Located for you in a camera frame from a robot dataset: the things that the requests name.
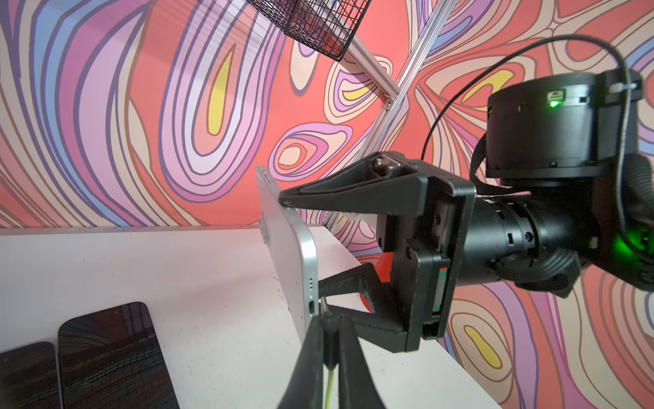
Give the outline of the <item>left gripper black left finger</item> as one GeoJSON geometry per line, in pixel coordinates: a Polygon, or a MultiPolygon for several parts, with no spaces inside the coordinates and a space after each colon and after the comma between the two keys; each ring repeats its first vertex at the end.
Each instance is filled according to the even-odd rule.
{"type": "Polygon", "coordinates": [[[319,409],[324,405],[325,318],[312,318],[278,408],[319,409]]]}

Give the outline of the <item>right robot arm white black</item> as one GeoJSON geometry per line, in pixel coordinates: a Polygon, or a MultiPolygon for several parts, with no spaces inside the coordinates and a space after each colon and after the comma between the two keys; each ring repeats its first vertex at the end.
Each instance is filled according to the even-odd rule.
{"type": "Polygon", "coordinates": [[[359,337],[412,352],[443,337],[458,286],[508,281],[567,297],[595,265],[653,288],[652,166],[638,151],[642,79],[620,71],[526,81],[488,100],[487,130],[461,178],[401,153],[373,153],[325,180],[285,190],[290,208],[373,214],[391,253],[388,281],[370,267],[320,281],[324,298],[359,293],[359,337]]]}

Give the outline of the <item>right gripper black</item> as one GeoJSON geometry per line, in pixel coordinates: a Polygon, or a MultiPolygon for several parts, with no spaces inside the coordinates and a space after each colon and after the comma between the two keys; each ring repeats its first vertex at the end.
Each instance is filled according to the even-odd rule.
{"type": "Polygon", "coordinates": [[[463,265],[475,203],[472,182],[401,153],[373,153],[332,176],[279,194],[289,208],[380,216],[377,240],[393,253],[390,284],[371,263],[321,279],[322,298],[355,295],[365,309],[336,307],[356,334],[391,353],[442,337],[463,265]]]}

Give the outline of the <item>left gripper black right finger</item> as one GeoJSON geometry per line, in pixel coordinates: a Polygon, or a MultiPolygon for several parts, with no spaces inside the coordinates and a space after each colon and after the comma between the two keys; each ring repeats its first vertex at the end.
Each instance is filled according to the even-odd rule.
{"type": "Polygon", "coordinates": [[[373,382],[352,320],[342,315],[338,325],[338,407],[385,409],[373,382]]]}

